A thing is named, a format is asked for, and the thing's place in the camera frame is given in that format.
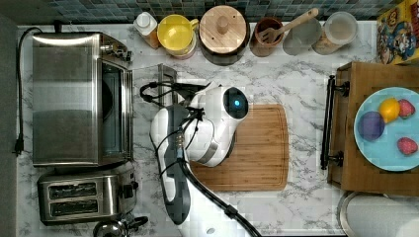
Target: pink fruit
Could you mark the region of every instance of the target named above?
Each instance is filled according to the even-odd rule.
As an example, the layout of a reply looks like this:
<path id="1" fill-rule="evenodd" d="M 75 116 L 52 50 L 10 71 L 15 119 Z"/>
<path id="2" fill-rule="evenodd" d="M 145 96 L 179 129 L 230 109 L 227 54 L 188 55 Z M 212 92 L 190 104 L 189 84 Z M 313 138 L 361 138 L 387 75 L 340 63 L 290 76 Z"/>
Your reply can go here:
<path id="1" fill-rule="evenodd" d="M 408 137 L 401 137 L 398 139 L 397 147 L 404 155 L 411 155 L 418 150 L 418 144 Z"/>
<path id="2" fill-rule="evenodd" d="M 398 105 L 400 105 L 400 112 L 398 115 L 402 119 L 407 119 L 411 115 L 415 114 L 415 107 L 409 101 L 401 99 L 398 101 Z"/>

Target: toaster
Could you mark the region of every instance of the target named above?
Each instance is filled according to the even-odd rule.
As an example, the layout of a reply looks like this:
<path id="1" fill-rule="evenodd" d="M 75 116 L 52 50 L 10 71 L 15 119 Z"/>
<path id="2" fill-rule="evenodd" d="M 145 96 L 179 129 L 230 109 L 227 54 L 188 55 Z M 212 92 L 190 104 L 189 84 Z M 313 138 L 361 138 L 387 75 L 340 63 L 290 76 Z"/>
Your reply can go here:
<path id="1" fill-rule="evenodd" d="M 41 222 L 45 225 L 118 219 L 136 204 L 130 162 L 100 168 L 55 169 L 38 179 Z"/>

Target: purple fruit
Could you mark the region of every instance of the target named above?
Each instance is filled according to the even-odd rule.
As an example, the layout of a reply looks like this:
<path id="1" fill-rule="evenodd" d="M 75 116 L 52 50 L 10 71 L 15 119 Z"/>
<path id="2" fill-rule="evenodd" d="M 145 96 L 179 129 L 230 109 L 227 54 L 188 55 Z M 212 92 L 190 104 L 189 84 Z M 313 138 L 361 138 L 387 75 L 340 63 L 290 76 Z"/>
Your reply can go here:
<path id="1" fill-rule="evenodd" d="M 360 136 L 368 141 L 379 138 L 384 132 L 385 122 L 378 112 L 367 112 L 363 114 L 358 122 Z"/>

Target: plate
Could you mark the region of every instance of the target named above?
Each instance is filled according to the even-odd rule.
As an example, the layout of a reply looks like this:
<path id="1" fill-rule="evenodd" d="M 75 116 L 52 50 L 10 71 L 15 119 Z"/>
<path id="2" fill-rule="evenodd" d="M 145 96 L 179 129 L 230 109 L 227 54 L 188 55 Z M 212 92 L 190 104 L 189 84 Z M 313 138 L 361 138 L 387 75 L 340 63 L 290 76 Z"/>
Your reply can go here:
<path id="1" fill-rule="evenodd" d="M 358 122 L 363 114 L 378 111 L 378 107 L 385 99 L 394 97 L 408 100 L 415 108 L 413 116 L 403 119 L 398 117 L 385 125 L 381 137 L 374 141 L 363 139 L 358 133 Z M 355 141 L 361 153 L 375 166 L 386 171 L 401 172 L 415 168 L 419 165 L 419 151 L 406 156 L 397 148 L 397 140 L 403 136 L 419 142 L 419 95 L 411 90 L 399 87 L 390 87 L 370 95 L 360 106 L 355 116 Z"/>

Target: white marble countertop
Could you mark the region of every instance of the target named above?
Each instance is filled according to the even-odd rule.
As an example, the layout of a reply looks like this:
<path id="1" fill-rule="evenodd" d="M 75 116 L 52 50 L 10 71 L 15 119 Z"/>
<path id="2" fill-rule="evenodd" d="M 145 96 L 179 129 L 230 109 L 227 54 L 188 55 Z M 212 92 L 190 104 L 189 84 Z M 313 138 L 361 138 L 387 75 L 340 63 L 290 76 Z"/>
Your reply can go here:
<path id="1" fill-rule="evenodd" d="M 53 32 L 53 27 L 42 27 Z M 281 104 L 290 134 L 288 183 L 277 192 L 217 193 L 235 205 L 264 236 L 343 234 L 336 217 L 343 192 L 326 183 L 320 169 L 320 150 L 326 102 L 326 83 L 336 69 L 353 60 L 373 61 L 376 23 L 359 22 L 358 36 L 331 55 L 312 50 L 298 56 L 284 53 L 282 44 L 268 57 L 256 57 L 247 46 L 244 56 L 230 66 L 208 62 L 199 48 L 187 60 L 170 57 L 163 48 L 145 44 L 131 25 L 64 27 L 64 32 L 101 31 L 125 43 L 133 51 L 134 86 L 143 82 L 137 69 L 163 63 L 178 71 L 179 79 L 214 81 L 242 88 L 253 104 Z M 23 52 L 25 152 L 18 158 L 18 236 L 92 236 L 96 223 L 46 227 L 40 222 L 37 180 L 46 169 L 32 165 L 32 41 Z M 148 138 L 156 108 L 138 96 L 134 99 L 134 159 L 140 182 L 135 215 L 149 222 L 131 236 L 180 236 L 166 214 L 158 178 L 157 160 Z"/>

